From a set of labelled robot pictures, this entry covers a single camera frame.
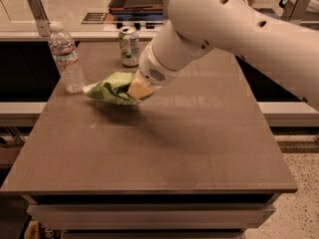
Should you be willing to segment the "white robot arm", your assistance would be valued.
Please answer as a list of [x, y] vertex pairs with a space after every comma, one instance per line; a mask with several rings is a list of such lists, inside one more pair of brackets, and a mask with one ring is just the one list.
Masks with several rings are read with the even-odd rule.
[[246, 0], [169, 0], [168, 20], [143, 50], [128, 94], [136, 100], [175, 79], [212, 49], [242, 58], [319, 108], [319, 32], [277, 20]]

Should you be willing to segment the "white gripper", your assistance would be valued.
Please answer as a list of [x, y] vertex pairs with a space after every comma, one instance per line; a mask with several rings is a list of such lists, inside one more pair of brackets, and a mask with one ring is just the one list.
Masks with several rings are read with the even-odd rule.
[[139, 71], [129, 86], [128, 95], [135, 100], [143, 100], [151, 96], [155, 86], [166, 86], [177, 78], [180, 71], [172, 71], [163, 66], [153, 51], [153, 43], [149, 42], [141, 53]]

